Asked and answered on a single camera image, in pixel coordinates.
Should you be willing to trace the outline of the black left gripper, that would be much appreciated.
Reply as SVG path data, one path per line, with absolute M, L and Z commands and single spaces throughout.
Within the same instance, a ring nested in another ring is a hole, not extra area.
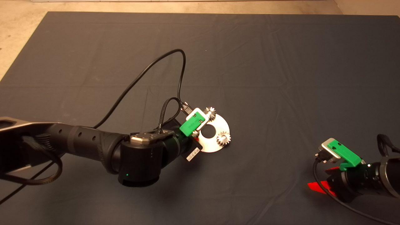
M 179 156 L 191 160 L 196 154 L 203 149 L 201 144 L 198 142 L 198 134 L 194 134 L 194 137 L 187 137 L 181 130 L 181 124 L 173 119 L 169 122 L 164 122 L 162 125 L 163 130 L 173 131 L 173 135 L 164 139 L 164 152 L 163 160 L 166 162 L 172 162 Z

